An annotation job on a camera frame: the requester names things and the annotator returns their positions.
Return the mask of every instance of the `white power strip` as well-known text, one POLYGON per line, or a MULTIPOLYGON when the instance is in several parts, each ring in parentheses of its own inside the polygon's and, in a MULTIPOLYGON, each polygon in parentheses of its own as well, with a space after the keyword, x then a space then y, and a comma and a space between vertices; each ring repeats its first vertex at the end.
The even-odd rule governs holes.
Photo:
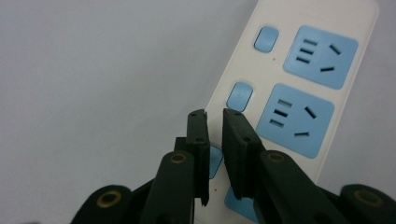
MULTIPOLYGON (((377 14, 374 0, 259 0, 206 108, 212 145, 221 147, 230 107, 317 182, 377 14)), ((233 199, 224 163, 212 171, 195 223, 254 223, 251 201, 233 199)))

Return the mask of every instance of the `table surface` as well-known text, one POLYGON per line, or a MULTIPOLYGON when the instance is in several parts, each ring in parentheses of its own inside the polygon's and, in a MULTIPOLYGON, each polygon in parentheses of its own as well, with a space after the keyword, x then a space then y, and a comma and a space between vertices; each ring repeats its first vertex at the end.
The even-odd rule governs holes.
MULTIPOLYGON (((255 4, 1 1, 2 223, 69 223, 95 190, 154 177, 187 115, 207 105, 255 4)), ((396 2, 378 4, 318 183, 396 198, 396 2)))

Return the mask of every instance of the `gray surface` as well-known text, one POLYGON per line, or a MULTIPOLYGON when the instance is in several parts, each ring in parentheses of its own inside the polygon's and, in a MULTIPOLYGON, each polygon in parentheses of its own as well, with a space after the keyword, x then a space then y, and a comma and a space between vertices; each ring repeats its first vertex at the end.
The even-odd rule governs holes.
MULTIPOLYGON (((319 184, 396 198, 396 2, 380 16, 319 184)), ((255 1, 1 1, 0 217, 68 223, 135 189, 204 108, 255 1)))

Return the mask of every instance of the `white plastic casing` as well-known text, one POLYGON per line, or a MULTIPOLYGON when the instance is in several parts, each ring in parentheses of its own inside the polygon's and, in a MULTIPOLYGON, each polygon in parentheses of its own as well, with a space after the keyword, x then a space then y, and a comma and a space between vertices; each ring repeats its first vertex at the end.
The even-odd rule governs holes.
MULTIPOLYGON (((206 108, 212 145, 221 146, 222 110, 227 107, 227 100, 236 82, 245 82, 253 88, 248 107, 243 111, 253 128, 256 128, 259 122, 273 87, 278 83, 286 84, 333 103, 332 119, 320 151, 314 159, 309 159, 264 138, 262 143, 267 149, 275 149, 291 155, 306 174, 317 182, 374 29, 377 14, 378 7, 373 0, 259 0, 206 108), (303 25, 347 36, 359 42, 344 86, 340 90, 284 71, 283 64, 294 37, 303 25), (270 53, 262 53, 254 49, 254 42, 263 26, 271 26, 279 31, 270 53)), ((222 162, 215 178, 210 180, 208 206, 202 207, 200 200, 196 201, 195 223, 252 223, 225 206, 224 199, 229 187, 230 182, 222 162)))

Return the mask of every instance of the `power strip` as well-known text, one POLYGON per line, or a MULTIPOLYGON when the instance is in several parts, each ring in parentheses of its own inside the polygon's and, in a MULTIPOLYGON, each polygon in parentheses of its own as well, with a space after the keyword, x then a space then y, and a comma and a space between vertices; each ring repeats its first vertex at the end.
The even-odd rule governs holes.
POLYGON ((318 181, 377 14, 374 0, 259 0, 206 108, 213 178, 196 224, 257 222, 252 201, 233 197, 221 159, 225 107, 318 181))

